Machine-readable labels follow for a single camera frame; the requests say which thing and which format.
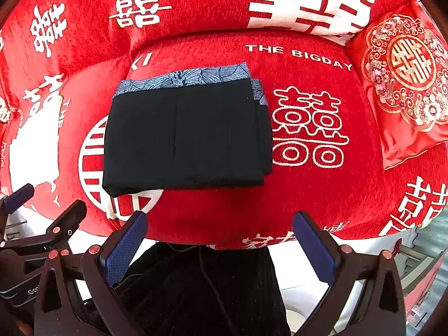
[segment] copper screw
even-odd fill
[[[99,253],[100,250],[101,250],[101,248],[99,245],[92,245],[89,248],[89,253],[91,253],[92,255],[95,255],[95,254]]]
[[[343,253],[346,253],[346,254],[350,254],[353,251],[352,247],[350,245],[346,245],[346,244],[341,245],[340,249],[342,250]]]
[[[48,257],[49,257],[50,259],[54,259],[55,257],[57,257],[57,255],[58,255],[57,250],[52,250],[52,251],[50,251],[50,253],[48,254]]]
[[[381,254],[382,254],[386,259],[392,259],[392,258],[393,258],[392,253],[391,253],[389,250],[383,250],[383,251],[381,252]]]

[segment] gray curtain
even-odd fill
[[[417,237],[414,240],[414,250],[428,254],[432,257],[437,257],[441,251],[448,248],[448,209],[435,218],[426,228],[417,230]],[[442,297],[445,288],[448,285],[448,255],[445,256],[445,260],[442,267],[434,280],[434,283],[430,289],[431,293],[429,297],[421,305],[421,309],[428,314],[425,316],[422,322],[415,328],[408,325],[406,330],[407,336],[414,336],[423,327],[426,320],[437,306],[440,298]]]

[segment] white floor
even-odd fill
[[[45,233],[46,228],[51,224],[51,220],[22,208],[16,214],[14,221],[24,218],[26,225],[21,226],[23,235],[39,235]],[[403,239],[403,244],[412,246],[415,238],[414,231],[401,232],[396,235],[367,240],[341,240],[334,237],[338,244],[349,244],[358,253],[368,253],[378,255],[381,250],[392,250],[399,238]],[[76,231],[70,239],[70,247],[74,253],[83,253],[94,244],[103,244],[105,237],[97,237],[83,231]],[[145,239],[137,251],[134,259],[150,248],[155,242]],[[295,311],[304,317],[308,317],[315,306],[325,294],[328,285],[318,280],[308,258],[297,241],[290,241],[269,247],[272,260],[276,268],[276,275],[283,300],[287,309]],[[397,258],[399,271],[404,271],[404,262]],[[90,293],[84,282],[78,283],[83,299],[90,298]],[[362,285],[357,282],[353,287],[348,302],[341,313],[339,322],[335,328],[341,331],[349,321],[350,315],[356,305],[361,292]]]

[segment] drawstring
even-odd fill
[[[204,275],[204,278],[207,280],[207,282],[209,283],[211,289],[214,292],[214,296],[216,297],[216,300],[218,301],[218,305],[219,305],[219,307],[221,309],[221,313],[223,314],[223,316],[224,316],[224,318],[225,318],[225,320],[227,322],[227,325],[230,328],[230,331],[232,332],[232,336],[239,336],[237,328],[235,327],[234,323],[230,319],[230,316],[227,313],[227,311],[226,311],[226,309],[224,307],[223,302],[221,301],[221,296],[220,296],[220,294],[218,292],[218,289],[216,289],[216,287],[213,284],[213,281],[210,279],[210,277],[205,272],[204,261],[202,259],[202,247],[199,246],[199,245],[194,245],[194,246],[190,246],[189,248],[186,248],[186,249],[183,249],[183,250],[177,250],[171,244],[168,244],[168,243],[166,243],[166,244],[171,248],[171,250],[176,251],[178,253],[183,253],[183,252],[188,251],[188,250],[199,248],[199,264],[201,265],[202,274]]]

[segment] blue gripper pad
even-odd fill
[[[27,183],[22,188],[4,199],[3,206],[5,213],[12,214],[17,211],[21,205],[34,196],[34,187]]]
[[[148,219],[146,213],[136,211],[133,215],[136,215],[137,219],[123,235],[105,262],[104,278],[110,286],[123,279],[129,264],[134,258],[135,253],[148,231]]]
[[[294,215],[293,231],[319,280],[331,286],[339,264],[300,212]]]

